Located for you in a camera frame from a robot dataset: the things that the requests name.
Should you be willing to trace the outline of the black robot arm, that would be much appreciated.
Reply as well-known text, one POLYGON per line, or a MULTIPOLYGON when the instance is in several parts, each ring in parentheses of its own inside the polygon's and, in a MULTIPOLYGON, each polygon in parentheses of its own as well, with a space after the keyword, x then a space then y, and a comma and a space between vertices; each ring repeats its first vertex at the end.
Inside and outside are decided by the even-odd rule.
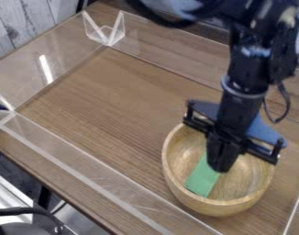
POLYGON ((184 119, 208 138, 208 163, 226 173, 246 153, 276 164, 288 142, 262 121, 269 87, 276 86, 286 101, 284 81, 296 76, 299 64, 298 0, 173 0, 177 20, 166 18, 143 0, 127 0, 131 8, 166 28, 186 28, 217 17, 232 28, 232 63, 222 79, 218 104, 188 101, 184 119))

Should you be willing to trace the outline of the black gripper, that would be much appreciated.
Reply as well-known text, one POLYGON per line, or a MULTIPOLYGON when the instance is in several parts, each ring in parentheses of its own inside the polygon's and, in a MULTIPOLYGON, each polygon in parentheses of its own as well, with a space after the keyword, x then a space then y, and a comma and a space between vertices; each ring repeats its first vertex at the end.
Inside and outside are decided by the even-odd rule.
POLYGON ((269 86, 257 87, 250 93, 229 75, 221 83, 221 102, 189 99, 184 117, 184 123, 208 138, 208 163, 217 172, 226 173, 238 156, 249 153, 277 165, 288 140, 262 120, 261 108, 269 86))

